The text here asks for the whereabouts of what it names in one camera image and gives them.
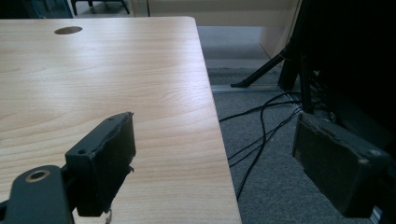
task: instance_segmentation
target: metal ring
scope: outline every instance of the metal ring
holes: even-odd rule
[[[26,176],[25,181],[28,183],[34,183],[46,178],[49,174],[49,170],[37,170]]]

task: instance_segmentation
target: black chair base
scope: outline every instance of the black chair base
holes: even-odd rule
[[[93,6],[92,2],[121,2],[123,7],[125,8],[125,11],[130,14],[128,7],[126,6],[124,0],[71,0],[72,3],[72,8],[75,16],[77,16],[77,8],[76,8],[76,2],[88,2],[88,5],[90,7]]]

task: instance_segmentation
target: black cable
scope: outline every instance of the black cable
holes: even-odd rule
[[[300,92],[293,92],[293,91],[292,91],[292,92],[284,92],[284,93],[282,93],[282,94],[280,94],[280,95],[278,95],[278,96],[276,96],[276,97],[280,97],[280,96],[287,95],[287,94],[298,94],[298,95],[299,95],[299,94],[301,94],[301,93],[300,93]],[[300,102],[301,102],[301,101],[287,101],[287,102],[282,102],[282,103],[269,104],[269,105],[267,105],[267,107],[269,107],[269,106],[274,106],[274,105],[299,104]],[[219,122],[223,122],[223,121],[228,120],[228,119],[234,119],[234,118],[237,118],[237,117],[240,117],[240,116],[244,116],[244,115],[247,115],[247,114],[250,114],[250,113],[259,111],[259,110],[262,109],[262,107],[263,107],[263,105],[260,105],[260,106],[254,107],[254,108],[252,108],[252,109],[249,109],[249,110],[247,110],[247,111],[245,111],[245,112],[242,112],[242,113],[239,113],[239,114],[235,114],[235,115],[231,115],[231,116],[229,116],[229,117],[220,119]]]
[[[272,136],[281,128],[283,127],[285,124],[287,124],[289,121],[291,121],[291,119],[294,117],[294,115],[296,115],[297,113],[299,113],[302,109],[301,108],[296,108],[293,113],[288,116],[286,119],[284,119],[282,122],[280,122],[273,130],[269,131],[267,134],[271,133],[270,137],[268,139],[265,140],[265,142],[268,142]],[[251,147],[252,145],[254,145],[255,143],[257,143],[259,140],[263,139],[263,136],[261,138],[259,138],[258,140],[254,141],[252,144],[248,145],[247,147],[244,147],[242,149],[240,149],[238,152],[236,152],[235,154],[233,154],[229,159],[233,158],[234,156],[236,156],[237,154],[239,154],[240,152],[242,152],[243,150]],[[236,164],[238,164],[240,161],[244,160],[245,158],[247,158],[249,155],[251,155],[254,151],[256,151],[258,147],[255,147],[253,150],[251,150],[248,154],[246,154],[243,158],[239,159],[238,161],[234,162],[233,164],[230,165],[230,168],[235,166]]]
[[[279,103],[279,104],[269,104],[267,107],[274,106],[274,105],[294,104],[294,103],[300,103],[300,102],[301,102],[301,101],[286,101],[286,102],[282,102],[282,103]],[[271,132],[273,132],[273,131],[275,131],[275,130],[276,130],[276,128],[274,128],[273,130],[269,131],[267,134],[269,134],[269,133],[271,133]],[[230,156],[229,158],[227,158],[227,160],[232,159],[233,157],[235,157],[236,155],[238,155],[239,153],[241,153],[241,152],[244,151],[245,149],[247,149],[247,148],[253,146],[254,144],[256,144],[257,142],[259,142],[260,140],[262,140],[262,137],[260,137],[259,139],[255,140],[253,143],[249,144],[248,146],[246,146],[246,147],[244,147],[244,148],[242,148],[242,149],[239,149],[239,150],[238,150],[237,152],[235,152],[232,156]]]
[[[244,177],[243,177],[243,179],[242,179],[242,182],[241,182],[241,184],[240,184],[240,186],[239,186],[239,189],[238,189],[238,191],[237,191],[237,193],[236,193],[236,200],[239,200],[239,197],[240,197],[240,195],[241,195],[242,189],[243,189],[244,186],[245,186],[245,183],[246,183],[246,181],[247,181],[247,179],[248,179],[248,176],[250,175],[250,172],[251,172],[251,170],[253,169],[254,165],[255,165],[255,164],[257,163],[257,161],[259,160],[259,157],[260,157],[260,155],[262,154],[262,152],[263,152],[263,150],[264,150],[265,143],[267,142],[267,141],[266,141],[265,124],[264,124],[264,119],[263,119],[264,109],[265,109],[265,107],[266,107],[267,105],[269,105],[272,101],[274,101],[275,99],[277,99],[277,98],[279,98],[280,96],[283,96],[283,95],[284,95],[284,94],[280,94],[280,95],[278,95],[278,96],[272,98],[271,100],[267,101],[267,102],[263,105],[262,110],[260,111],[260,122],[261,122],[261,124],[262,124],[262,134],[263,134],[262,145],[261,145],[261,147],[260,147],[259,152],[256,154],[256,157],[254,158],[253,163],[250,164],[250,166],[249,166],[248,169],[247,169],[247,172],[245,173],[245,175],[244,175]],[[294,112],[300,111],[300,110],[301,110],[300,108],[297,108],[297,109],[294,110]]]

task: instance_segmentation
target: wood grain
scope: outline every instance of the wood grain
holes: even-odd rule
[[[80,32],[55,30],[79,26]],[[103,119],[134,112],[112,223],[240,223],[195,21],[0,21],[0,201]],[[78,217],[77,223],[104,223]]]

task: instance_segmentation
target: black stand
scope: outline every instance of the black stand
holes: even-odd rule
[[[71,0],[72,8],[74,14],[77,16],[77,8],[76,8],[76,2],[88,2],[88,6],[92,7],[93,3],[92,2],[121,2],[122,6],[125,8],[126,13],[130,14],[128,7],[126,6],[126,3],[123,0]]]
[[[309,88],[309,76],[311,73],[313,73],[313,70],[310,67],[308,56],[304,53],[306,37],[308,33],[308,27],[305,22],[309,17],[309,8],[311,5],[310,2],[311,0],[304,0],[302,2],[297,17],[297,22],[288,45],[252,75],[239,83],[231,84],[231,87],[248,87],[250,84],[274,68],[277,64],[285,60],[277,83],[278,86],[285,91],[291,90],[294,86],[297,75],[300,74],[303,110],[307,113],[313,112],[310,103],[311,97]]]

